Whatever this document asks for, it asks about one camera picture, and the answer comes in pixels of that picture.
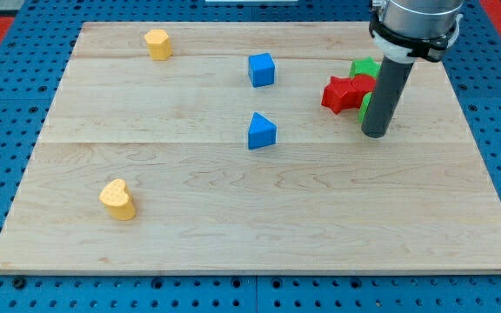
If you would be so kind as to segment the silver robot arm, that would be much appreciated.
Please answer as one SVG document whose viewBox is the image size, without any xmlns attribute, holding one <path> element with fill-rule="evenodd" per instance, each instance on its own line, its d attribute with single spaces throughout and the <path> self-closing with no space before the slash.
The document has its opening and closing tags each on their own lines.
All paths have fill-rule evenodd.
<svg viewBox="0 0 501 313">
<path fill-rule="evenodd" d="M 463 0 L 371 0 L 369 32 L 395 63 L 440 62 L 459 37 Z"/>
</svg>

